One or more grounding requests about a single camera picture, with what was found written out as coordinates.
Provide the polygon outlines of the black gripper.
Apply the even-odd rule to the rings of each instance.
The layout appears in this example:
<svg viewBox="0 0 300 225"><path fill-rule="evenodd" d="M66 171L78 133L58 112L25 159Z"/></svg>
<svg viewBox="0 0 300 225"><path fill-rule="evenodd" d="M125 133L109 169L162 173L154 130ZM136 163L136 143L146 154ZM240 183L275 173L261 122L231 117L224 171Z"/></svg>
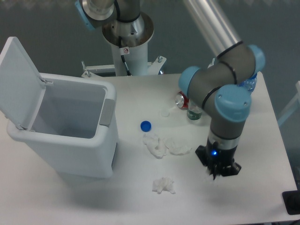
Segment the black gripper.
<svg viewBox="0 0 300 225"><path fill-rule="evenodd" d="M200 145L195 153L203 166L207 167L208 175L214 175L214 179L217 176L237 175L241 170L241 166L234 160L237 146L228 149L222 149L220 146L218 141L208 139L206 146Z"/></svg>

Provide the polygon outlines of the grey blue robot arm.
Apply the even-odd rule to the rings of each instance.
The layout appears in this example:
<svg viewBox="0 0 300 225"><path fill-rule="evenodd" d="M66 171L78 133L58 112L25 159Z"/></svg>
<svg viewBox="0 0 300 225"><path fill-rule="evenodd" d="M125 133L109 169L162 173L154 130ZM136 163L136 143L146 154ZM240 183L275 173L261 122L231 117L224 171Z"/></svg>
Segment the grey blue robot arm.
<svg viewBox="0 0 300 225"><path fill-rule="evenodd" d="M184 5L217 58L207 69L188 67L179 78L184 95L210 117L205 146L196 154L213 176L233 176L241 166L234 160L239 138L251 107L251 95L240 84L261 71L265 56L256 45L245 45L214 0L186 0ZM78 0L75 6L85 25L101 27L106 40L117 48L116 75L133 76L134 67L147 65L129 55L153 35L151 19L137 0Z"/></svg>

